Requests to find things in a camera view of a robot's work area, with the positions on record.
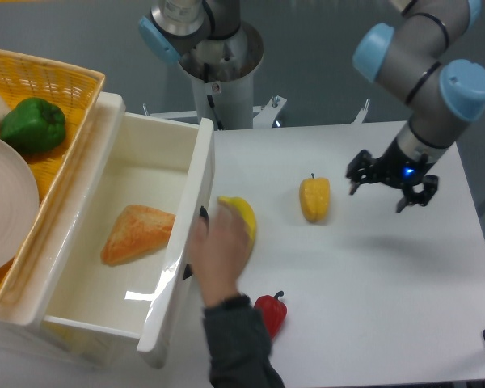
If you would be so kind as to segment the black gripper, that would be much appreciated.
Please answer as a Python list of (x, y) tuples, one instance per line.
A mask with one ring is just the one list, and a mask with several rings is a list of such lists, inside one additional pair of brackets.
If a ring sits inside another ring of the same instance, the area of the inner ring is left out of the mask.
[[(435, 163), (427, 150), (403, 150), (396, 137), (377, 160), (368, 150), (361, 150), (348, 164), (345, 177), (350, 181), (349, 194), (354, 195), (362, 184), (379, 182), (402, 191), (396, 213), (408, 206), (425, 207), (439, 186), (438, 176), (427, 175)], [(416, 192), (414, 186), (420, 184), (423, 188)]]

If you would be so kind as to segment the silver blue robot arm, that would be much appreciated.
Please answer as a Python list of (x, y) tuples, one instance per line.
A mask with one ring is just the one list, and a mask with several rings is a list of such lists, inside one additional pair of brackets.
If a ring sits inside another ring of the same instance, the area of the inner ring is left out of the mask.
[[(352, 63), (412, 114), (381, 157), (362, 150), (346, 176), (352, 190), (366, 183), (400, 190), (397, 208), (403, 210), (429, 203), (439, 184), (431, 168), (485, 111), (485, 69), (467, 60), (439, 60), (474, 24), (481, 2), (399, 1), (396, 6), (403, 25), (372, 27)], [(219, 130), (253, 127), (253, 76), (264, 44), (241, 19), (239, 2), (160, 1), (140, 19), (138, 30), (154, 55), (187, 74), (199, 118), (210, 119)]]

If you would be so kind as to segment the grey sleeved forearm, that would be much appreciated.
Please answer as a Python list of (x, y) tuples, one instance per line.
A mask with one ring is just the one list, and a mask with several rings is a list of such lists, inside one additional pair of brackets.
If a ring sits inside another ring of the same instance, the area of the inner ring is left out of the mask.
[(239, 294), (204, 309), (203, 326), (213, 387), (283, 387), (269, 357), (271, 337), (262, 314)]

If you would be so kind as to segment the person's bare hand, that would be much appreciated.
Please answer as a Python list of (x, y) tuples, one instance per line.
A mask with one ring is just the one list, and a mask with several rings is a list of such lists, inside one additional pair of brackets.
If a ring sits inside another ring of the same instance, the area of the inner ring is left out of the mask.
[(239, 295), (238, 278), (247, 265), (250, 245), (247, 224), (232, 206), (218, 205), (211, 221), (195, 221), (188, 256), (206, 307)]

